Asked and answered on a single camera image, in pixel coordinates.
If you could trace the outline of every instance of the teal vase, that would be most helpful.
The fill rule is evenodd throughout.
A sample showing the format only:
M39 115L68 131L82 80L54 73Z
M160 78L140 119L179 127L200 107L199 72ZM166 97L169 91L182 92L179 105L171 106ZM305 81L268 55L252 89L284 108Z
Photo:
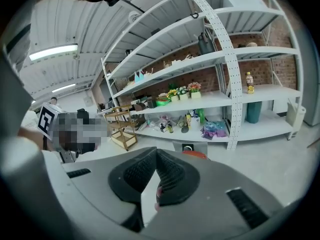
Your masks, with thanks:
M256 124L259 122L259 117L262 108L262 101L248 103L246 111L246 120L250 124Z

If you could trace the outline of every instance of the wooden rolling shelf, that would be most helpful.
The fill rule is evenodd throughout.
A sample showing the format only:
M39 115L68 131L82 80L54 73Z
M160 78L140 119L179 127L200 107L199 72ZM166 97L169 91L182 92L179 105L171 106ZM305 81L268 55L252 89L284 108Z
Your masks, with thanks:
M111 139L114 143L124 148L126 151L129 151L129 148L138 142L135 129L131 123L129 107L131 107L131 105L114 107L113 113L104 115L106 118L114 117L116 119L116 121L108 124L109 127L118 130L111 135ZM119 111L123 108L127 108L127 111ZM119 117L123 115L129 115L128 122L119 120ZM131 127L132 133L124 132L123 128L125 127Z
M116 121L116 122L109 123L108 125L113 129L120 129L120 128L130 126L131 123L130 122L123 122L123 121L119 121L119 122Z

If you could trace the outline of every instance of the black vent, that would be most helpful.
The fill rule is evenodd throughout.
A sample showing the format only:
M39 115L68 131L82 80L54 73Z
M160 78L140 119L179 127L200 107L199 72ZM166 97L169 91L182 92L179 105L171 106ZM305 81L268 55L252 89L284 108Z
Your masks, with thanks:
M66 174L69 176L70 179L72 179L72 178L86 175L89 173L91 173L89 169L80 169L80 170L69 171Z
M241 188L230 190L226 194L251 229L260 226L268 220L267 215L264 214Z

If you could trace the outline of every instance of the concrete floor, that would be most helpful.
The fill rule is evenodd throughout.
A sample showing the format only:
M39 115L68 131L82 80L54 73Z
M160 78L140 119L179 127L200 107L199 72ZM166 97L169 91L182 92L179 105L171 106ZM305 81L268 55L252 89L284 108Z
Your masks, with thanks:
M287 141L284 135L239 142L235 151L227 151L224 143L209 143L208 158L228 165L246 175L271 192L284 206L303 197L319 164L320 143L308 148L320 137L320 126L304 124L298 135ZM174 151L169 139L138 136L138 143L130 151L157 146ZM81 155L77 162L103 159L125 154L126 151L110 139L95 152ZM144 190L142 215L147 225L157 213L156 190L160 182L155 173Z

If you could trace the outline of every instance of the perforated metal upright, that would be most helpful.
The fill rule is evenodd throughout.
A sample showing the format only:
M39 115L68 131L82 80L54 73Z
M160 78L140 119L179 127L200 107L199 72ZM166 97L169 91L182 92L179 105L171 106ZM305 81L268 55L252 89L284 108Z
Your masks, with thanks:
M230 40L229 34L215 13L215 10L206 0L193 0L199 8L205 13L212 29L220 42L226 66L230 78L230 88L232 92L232 116L227 150L235 150L238 143L238 135L242 120L242 83L238 59L234 51L234 46Z

